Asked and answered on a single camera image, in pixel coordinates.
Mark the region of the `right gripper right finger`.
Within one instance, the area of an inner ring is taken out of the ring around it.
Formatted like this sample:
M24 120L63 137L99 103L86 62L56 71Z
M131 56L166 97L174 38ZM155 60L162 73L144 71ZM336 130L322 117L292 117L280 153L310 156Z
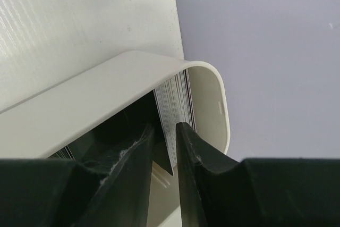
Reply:
M176 155L183 226L212 226L221 216L217 199L222 193L213 177L238 161L203 140L188 123L176 125Z

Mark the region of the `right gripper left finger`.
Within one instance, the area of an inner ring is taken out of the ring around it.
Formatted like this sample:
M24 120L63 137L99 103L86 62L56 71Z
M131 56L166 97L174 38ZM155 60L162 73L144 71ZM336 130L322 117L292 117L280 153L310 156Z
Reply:
M155 127L148 123L126 143L77 226L146 226Z

